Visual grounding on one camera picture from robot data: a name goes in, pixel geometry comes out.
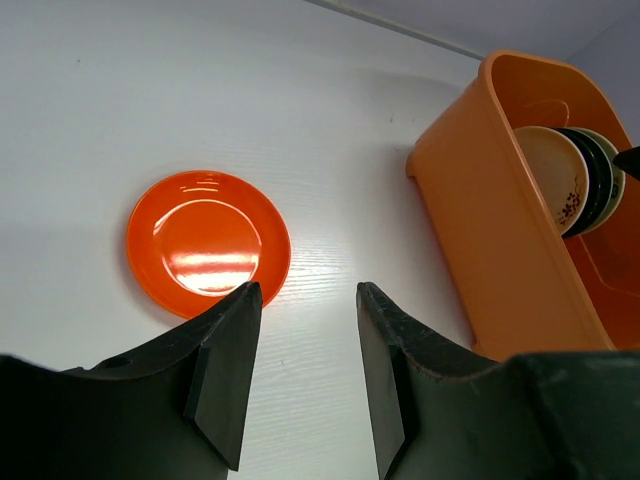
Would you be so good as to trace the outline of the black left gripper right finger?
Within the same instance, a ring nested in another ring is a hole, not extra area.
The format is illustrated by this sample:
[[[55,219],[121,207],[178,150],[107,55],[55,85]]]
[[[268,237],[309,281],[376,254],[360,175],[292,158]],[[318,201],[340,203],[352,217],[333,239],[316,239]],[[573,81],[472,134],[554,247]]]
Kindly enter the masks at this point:
[[[496,362],[420,323],[377,285],[356,292],[382,479],[635,479],[639,356]]]

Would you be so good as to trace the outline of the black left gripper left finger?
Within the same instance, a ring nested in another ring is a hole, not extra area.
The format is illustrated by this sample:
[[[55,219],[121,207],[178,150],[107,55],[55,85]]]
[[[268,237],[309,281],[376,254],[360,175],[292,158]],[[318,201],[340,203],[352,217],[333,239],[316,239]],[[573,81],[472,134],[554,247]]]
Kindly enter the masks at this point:
[[[239,467],[261,326],[247,282],[91,369],[1,359],[5,479],[224,479]]]

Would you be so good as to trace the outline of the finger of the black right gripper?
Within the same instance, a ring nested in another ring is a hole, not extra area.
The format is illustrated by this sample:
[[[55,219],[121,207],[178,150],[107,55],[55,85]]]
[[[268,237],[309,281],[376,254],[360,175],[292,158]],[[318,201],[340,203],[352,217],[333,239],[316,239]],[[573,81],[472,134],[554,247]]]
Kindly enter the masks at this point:
[[[620,151],[613,159],[613,164],[631,176],[640,181],[640,147],[632,147],[630,149]]]

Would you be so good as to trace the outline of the cream floral plate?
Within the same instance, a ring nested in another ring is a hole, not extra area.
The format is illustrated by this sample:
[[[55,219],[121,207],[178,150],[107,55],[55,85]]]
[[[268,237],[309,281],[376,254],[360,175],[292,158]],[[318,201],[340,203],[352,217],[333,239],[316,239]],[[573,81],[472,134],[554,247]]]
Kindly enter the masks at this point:
[[[542,126],[513,131],[561,235],[582,215],[589,193],[588,167],[578,147],[561,132]]]

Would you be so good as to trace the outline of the orange red plate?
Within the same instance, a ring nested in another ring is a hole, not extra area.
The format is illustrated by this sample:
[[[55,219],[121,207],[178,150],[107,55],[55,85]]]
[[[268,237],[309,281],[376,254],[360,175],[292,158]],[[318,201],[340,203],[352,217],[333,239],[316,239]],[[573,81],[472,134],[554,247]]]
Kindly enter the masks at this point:
[[[141,289],[190,319],[246,282],[271,303],[289,273],[292,249],[273,202],[247,181],[193,170],[160,180],[136,203],[126,255]]]

